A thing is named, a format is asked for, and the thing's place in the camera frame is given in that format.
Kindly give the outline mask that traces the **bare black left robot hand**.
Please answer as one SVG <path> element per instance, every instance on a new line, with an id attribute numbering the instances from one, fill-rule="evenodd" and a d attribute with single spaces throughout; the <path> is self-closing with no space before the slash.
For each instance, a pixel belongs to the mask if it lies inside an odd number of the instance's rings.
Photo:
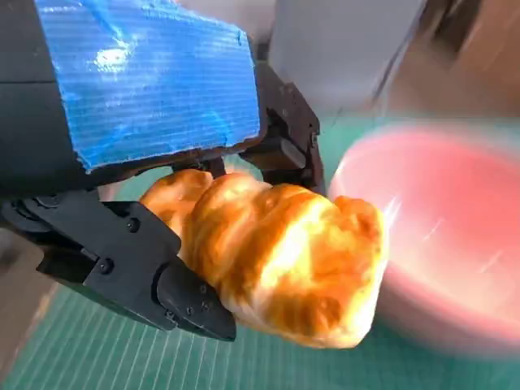
<path id="1" fill-rule="evenodd" d="M 169 1 L 1 4 L 1 225 L 37 270 L 164 331 L 232 341 L 180 238 L 98 187 L 155 167 L 224 173 L 239 154 L 271 184 L 323 193 L 319 121 L 235 25 Z"/>

